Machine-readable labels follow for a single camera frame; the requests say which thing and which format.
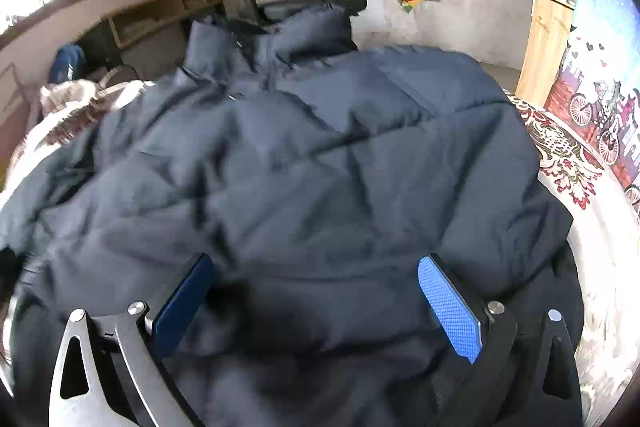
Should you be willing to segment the wooden desk with shelves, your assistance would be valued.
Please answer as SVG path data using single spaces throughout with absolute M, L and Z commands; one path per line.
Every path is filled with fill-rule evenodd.
M 139 0 L 102 14 L 75 43 L 88 72 L 130 66 L 140 78 L 154 79 L 186 55 L 193 22 L 222 14 L 222 0 Z

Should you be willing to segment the floral white red bedspread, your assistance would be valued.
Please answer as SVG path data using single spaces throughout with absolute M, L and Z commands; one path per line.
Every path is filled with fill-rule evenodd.
M 104 308 L 115 282 L 122 301 L 145 274 L 165 271 L 185 251 L 206 251 L 231 270 L 258 265 L 240 183 L 265 190 L 330 150 L 382 139 L 420 124 L 426 144 L 386 155 L 386 166 L 356 190 L 408 190 L 400 158 L 425 165 L 418 212 L 398 199 L 369 202 L 384 232 L 424 235 L 456 270 L 466 262 L 502 268 L 520 208 L 546 202 L 542 222 L 570 216 L 577 269 L 549 263 L 516 285 L 538 291 L 582 286 L 585 320 L 570 319 L 580 381 L 591 398 L 587 421 L 613 410 L 639 364 L 639 329 L 624 298 L 639 270 L 639 220 L 613 171 L 548 110 L 501 91 L 489 78 L 469 86 L 437 77 L 425 86 L 370 88 L 321 78 L 279 87 L 243 79 L 136 81 L 105 91 L 66 82 L 44 94 L 50 113 L 14 150 L 1 194 L 2 384 L 26 423 L 44 424 L 53 341 L 79 297 Z

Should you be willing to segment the dark navy puffer jacket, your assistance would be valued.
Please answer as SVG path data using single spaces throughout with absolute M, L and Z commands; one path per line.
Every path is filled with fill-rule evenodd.
M 434 254 L 518 323 L 573 341 L 570 213 L 471 57 L 360 50 L 331 5 L 196 23 L 186 58 L 40 160 L 1 210 L 13 402 L 43 426 L 70 312 L 124 311 L 195 254 L 217 280 L 169 374 L 209 426 L 425 426 L 469 374 L 418 282 Z

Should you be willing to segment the light wooden cabinet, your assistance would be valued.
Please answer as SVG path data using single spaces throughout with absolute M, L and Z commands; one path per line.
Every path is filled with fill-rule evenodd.
M 533 0 L 532 16 L 515 95 L 542 107 L 566 49 L 574 8 L 561 0 Z

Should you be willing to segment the blue dotted wardrobe curtain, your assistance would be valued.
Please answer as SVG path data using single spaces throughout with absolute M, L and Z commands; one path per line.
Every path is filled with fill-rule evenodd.
M 575 0 L 544 108 L 597 153 L 639 209 L 639 9 L 634 0 Z

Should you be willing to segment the blue backpack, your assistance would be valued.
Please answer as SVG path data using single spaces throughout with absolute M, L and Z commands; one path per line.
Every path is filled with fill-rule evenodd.
M 86 56 L 77 44 L 61 46 L 51 64 L 48 83 L 60 84 L 65 81 L 78 80 L 84 77 Z

